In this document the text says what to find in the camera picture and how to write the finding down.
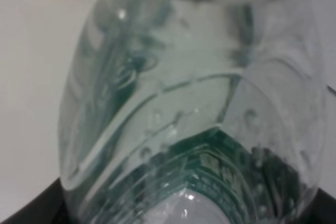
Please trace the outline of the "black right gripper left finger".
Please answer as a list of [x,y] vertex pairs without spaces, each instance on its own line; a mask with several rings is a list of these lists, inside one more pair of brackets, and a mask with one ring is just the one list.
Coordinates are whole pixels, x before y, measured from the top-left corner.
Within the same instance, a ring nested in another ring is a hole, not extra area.
[[60,179],[55,180],[34,200],[1,223],[71,223]]

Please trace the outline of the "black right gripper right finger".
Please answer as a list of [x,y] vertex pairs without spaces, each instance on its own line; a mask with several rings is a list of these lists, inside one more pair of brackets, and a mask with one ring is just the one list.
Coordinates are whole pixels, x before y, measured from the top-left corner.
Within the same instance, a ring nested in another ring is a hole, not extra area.
[[336,224],[335,198],[319,189],[312,207],[312,223]]

